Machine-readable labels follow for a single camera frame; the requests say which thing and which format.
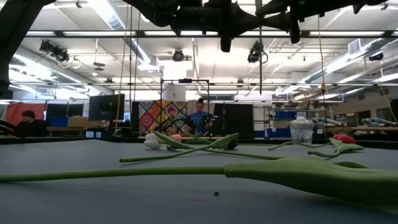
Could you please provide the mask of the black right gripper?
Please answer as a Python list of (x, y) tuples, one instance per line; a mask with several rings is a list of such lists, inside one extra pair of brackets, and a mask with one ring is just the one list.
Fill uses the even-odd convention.
[(296, 44), (300, 40), (299, 23), (306, 17), (314, 15), (323, 16), (327, 10), (326, 0), (271, 0), (264, 5), (263, 14), (284, 12), (290, 6), (289, 20), (285, 14), (267, 17), (263, 25), (279, 30), (288, 30), (291, 43)]

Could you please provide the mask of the red artificial tulip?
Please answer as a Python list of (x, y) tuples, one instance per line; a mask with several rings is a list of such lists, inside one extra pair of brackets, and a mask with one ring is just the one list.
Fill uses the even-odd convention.
[(333, 138), (329, 139), (331, 145), (335, 147), (335, 151), (332, 154), (324, 154), (318, 151), (308, 151), (308, 155), (314, 155), (318, 157), (325, 157), (325, 158), (334, 158), (338, 157), (340, 154), (346, 154), (351, 152), (357, 152), (364, 150), (363, 146), (357, 145), (356, 141), (349, 137), (343, 137), (341, 141), (334, 140)]
[[(344, 134), (336, 134), (332, 138), (334, 140), (341, 141), (343, 139), (343, 137), (346, 137), (346, 135), (344, 135)], [(280, 147), (285, 146), (285, 145), (293, 145), (293, 144), (298, 144), (298, 145), (302, 145), (302, 146), (306, 146), (306, 147), (310, 147), (310, 148), (316, 148), (316, 146), (311, 146), (310, 144), (305, 144), (305, 143), (302, 143), (302, 142), (295, 142), (295, 141), (288, 141), (288, 142), (284, 142), (282, 144), (279, 144), (279, 145), (276, 145), (274, 147), (269, 148), (269, 151), (277, 149), (277, 148), (280, 148)]]

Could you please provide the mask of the large foreground green tulip stem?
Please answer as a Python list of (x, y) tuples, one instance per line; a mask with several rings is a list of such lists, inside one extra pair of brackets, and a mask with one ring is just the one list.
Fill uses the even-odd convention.
[(38, 182), (141, 175), (223, 175), (227, 178), (279, 184), (357, 205), (398, 209), (398, 170), (371, 169), (353, 162), (331, 163), (304, 158), (284, 158), (216, 167), (147, 167), (9, 174), (0, 175), (0, 182)]

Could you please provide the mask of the clear cut-glass vase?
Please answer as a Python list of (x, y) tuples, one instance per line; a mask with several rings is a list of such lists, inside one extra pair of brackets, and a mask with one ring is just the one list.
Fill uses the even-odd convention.
[(313, 135), (313, 121), (307, 119), (307, 113), (300, 111), (296, 118), (289, 123), (293, 141), (311, 144)]

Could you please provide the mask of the white air vent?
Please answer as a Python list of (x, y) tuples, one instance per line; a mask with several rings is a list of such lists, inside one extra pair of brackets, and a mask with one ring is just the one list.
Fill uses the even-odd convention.
[(361, 39), (356, 39), (348, 44), (348, 52), (350, 55), (360, 53), (361, 51)]

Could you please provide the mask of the large black panel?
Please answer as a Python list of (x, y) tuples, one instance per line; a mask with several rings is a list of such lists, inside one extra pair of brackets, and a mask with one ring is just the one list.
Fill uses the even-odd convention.
[(238, 133), (240, 139), (254, 137), (253, 106), (217, 103), (213, 133), (217, 136)]

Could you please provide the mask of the blue low cabinet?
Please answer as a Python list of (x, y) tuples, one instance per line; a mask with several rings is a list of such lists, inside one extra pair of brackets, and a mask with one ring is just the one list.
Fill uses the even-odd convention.
[(275, 132), (271, 129), (255, 131), (255, 138), (291, 138), (291, 133), (288, 129), (277, 128)]

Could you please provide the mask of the colourful patchwork quilt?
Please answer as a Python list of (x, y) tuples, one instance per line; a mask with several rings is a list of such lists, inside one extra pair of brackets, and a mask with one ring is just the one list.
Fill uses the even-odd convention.
[(139, 103), (139, 131), (149, 134), (161, 131), (166, 135), (182, 134), (188, 116), (186, 101), (141, 101)]

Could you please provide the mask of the background wooden table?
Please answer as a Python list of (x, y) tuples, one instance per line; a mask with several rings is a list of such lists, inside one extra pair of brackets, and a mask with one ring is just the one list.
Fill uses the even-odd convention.
[[(200, 139), (207, 139), (207, 140), (217, 140), (217, 139), (221, 139), (221, 138), (224, 138), (224, 137), (220, 137), (220, 136), (213, 136), (213, 137), (210, 137), (210, 136), (202, 136), (202, 137), (198, 137), (198, 138), (200, 138)], [(138, 139), (145, 139), (145, 137), (144, 136), (139, 136), (138, 137)], [(194, 139), (193, 137), (190, 137), (190, 136), (182, 136), (182, 139), (183, 140), (188, 140), (188, 139)]]

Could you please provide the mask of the black computer monitor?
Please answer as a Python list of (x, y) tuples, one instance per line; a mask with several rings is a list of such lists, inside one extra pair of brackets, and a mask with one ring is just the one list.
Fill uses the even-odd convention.
[(91, 96), (88, 119), (90, 121), (117, 120), (124, 116), (124, 94)]

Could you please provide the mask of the cardboard box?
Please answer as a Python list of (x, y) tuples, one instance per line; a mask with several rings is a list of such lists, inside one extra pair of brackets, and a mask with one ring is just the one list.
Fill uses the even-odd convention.
[(81, 116), (74, 116), (68, 118), (69, 128), (86, 128), (88, 126), (88, 118)]

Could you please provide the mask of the blue storage bin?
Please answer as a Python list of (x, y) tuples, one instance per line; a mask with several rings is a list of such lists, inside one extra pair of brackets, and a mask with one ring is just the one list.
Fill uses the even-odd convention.
[(68, 126), (67, 117), (52, 117), (50, 119), (50, 126), (56, 128), (66, 128)]

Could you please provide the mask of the red cloth backdrop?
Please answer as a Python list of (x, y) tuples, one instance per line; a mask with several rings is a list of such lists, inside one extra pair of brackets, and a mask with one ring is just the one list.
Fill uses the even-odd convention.
[(7, 106), (6, 121), (17, 126), (22, 121), (22, 112), (31, 110), (36, 119), (44, 118), (45, 104), (11, 103)]

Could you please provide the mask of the black metal frame rig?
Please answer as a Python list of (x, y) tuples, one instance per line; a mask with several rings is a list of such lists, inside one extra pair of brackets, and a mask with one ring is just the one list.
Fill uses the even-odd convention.
[[(163, 83), (163, 82), (165, 82), (165, 83), (170, 83), (170, 82), (171, 83), (173, 83), (173, 82), (176, 82), (176, 83), (193, 83), (193, 82), (205, 83), (205, 82), (207, 82), (208, 83), (208, 80), (192, 80), (192, 79), (188, 79), (188, 78), (183, 78), (183, 79), (179, 79), (179, 80), (161, 80), (160, 82), (161, 83)], [(160, 100), (164, 100), (162, 98), (162, 90), (169, 85), (161, 85), (160, 86)], [(186, 99), (185, 101), (188, 103), (188, 115), (193, 114), (193, 113), (200, 114), (203, 112), (209, 113), (210, 108), (204, 104), (203, 98), (199, 98), (197, 100), (191, 100), (191, 101)], [(182, 134), (189, 133), (189, 130), (190, 130), (190, 128), (185, 125), (183, 128)]]

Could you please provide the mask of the distant black frame beam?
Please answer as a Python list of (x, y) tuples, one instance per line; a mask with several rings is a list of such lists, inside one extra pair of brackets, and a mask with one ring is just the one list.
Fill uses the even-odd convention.
[[(103, 87), (111, 87), (111, 86), (161, 86), (161, 85), (187, 85), (187, 86), (198, 86), (198, 85), (206, 85), (206, 86), (260, 86), (260, 83), (39, 83), (39, 82), (13, 82), (11, 85), (25, 85), (25, 86), (103, 86)], [(263, 83), (262, 86), (274, 86), (274, 87), (285, 87), (285, 86), (304, 86), (307, 88), (308, 86), (321, 86), (321, 83)], [(346, 87), (370, 87), (370, 86), (398, 86), (398, 83), (326, 83), (325, 86), (346, 86)]]

